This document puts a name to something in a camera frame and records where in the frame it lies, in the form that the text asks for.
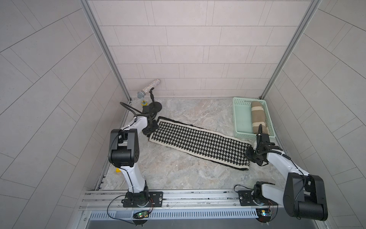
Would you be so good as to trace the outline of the black white houndstooth scarf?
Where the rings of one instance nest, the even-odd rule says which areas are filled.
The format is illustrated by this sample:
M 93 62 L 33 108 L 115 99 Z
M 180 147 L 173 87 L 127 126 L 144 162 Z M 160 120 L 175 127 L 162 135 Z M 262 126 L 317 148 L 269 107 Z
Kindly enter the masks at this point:
M 246 158 L 246 152 L 252 146 L 249 141 L 162 116 L 158 117 L 157 124 L 158 129 L 150 135 L 150 142 L 238 170 L 247 171 L 250 167 Z

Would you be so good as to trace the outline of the mint green plastic basket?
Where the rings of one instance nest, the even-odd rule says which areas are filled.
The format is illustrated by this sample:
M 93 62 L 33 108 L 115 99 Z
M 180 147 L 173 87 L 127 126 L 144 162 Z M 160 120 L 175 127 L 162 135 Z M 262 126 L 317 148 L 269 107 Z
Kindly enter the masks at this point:
M 269 130 L 269 137 L 271 141 L 274 141 L 276 134 L 266 101 L 242 97 L 233 98 L 234 137 L 245 141 L 251 141 L 252 143 L 256 141 L 256 134 L 253 133 L 252 129 L 251 103 L 253 101 L 257 101 L 262 104 L 266 116 L 266 124 Z

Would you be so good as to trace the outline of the brown beige plaid scarf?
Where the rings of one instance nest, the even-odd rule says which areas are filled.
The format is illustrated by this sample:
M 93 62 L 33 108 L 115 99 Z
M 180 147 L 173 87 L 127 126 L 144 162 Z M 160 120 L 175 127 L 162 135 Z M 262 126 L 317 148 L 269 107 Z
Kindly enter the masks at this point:
M 269 134 L 266 125 L 266 114 L 263 105 L 258 101 L 251 102 L 252 130 L 254 134 L 258 134 L 259 126 L 262 125 L 262 132 Z

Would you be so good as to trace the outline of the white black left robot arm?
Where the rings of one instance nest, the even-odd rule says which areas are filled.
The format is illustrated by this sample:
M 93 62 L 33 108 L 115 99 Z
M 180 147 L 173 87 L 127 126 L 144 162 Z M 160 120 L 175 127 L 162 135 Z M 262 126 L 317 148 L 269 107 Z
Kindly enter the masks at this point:
M 151 112 L 149 107 L 143 113 L 124 102 L 120 105 L 133 114 L 133 119 L 127 126 L 111 131 L 108 160 L 122 171 L 128 184 L 127 198 L 133 203 L 138 200 L 148 202 L 148 186 L 137 164 L 140 156 L 139 135 L 150 136 L 158 129 L 156 113 Z

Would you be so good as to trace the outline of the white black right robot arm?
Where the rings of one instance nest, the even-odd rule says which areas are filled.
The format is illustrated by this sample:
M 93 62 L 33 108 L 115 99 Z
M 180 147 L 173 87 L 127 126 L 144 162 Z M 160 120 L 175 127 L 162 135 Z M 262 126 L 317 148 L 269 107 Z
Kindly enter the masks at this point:
M 273 165 L 286 179 L 285 188 L 258 181 L 252 192 L 257 205 L 273 201 L 297 219 L 328 219 L 325 184 L 320 176 L 311 175 L 298 166 L 280 147 L 270 141 L 269 135 L 258 127 L 256 144 L 246 151 L 246 158 L 259 165 Z

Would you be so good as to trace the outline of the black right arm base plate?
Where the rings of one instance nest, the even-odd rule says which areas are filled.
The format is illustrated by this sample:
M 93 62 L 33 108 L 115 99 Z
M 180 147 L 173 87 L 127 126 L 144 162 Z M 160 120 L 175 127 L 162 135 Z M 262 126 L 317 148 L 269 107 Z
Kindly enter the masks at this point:
M 252 190 L 236 191 L 240 206 L 277 206 L 278 204 L 266 198 L 255 198 Z

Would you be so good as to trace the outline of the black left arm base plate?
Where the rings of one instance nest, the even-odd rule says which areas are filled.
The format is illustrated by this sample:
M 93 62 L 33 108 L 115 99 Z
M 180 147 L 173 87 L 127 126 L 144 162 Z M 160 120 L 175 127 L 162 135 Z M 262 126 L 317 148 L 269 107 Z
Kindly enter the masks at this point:
M 127 192 L 122 200 L 124 208 L 161 207 L 164 193 L 161 191 L 149 191 L 140 193 Z

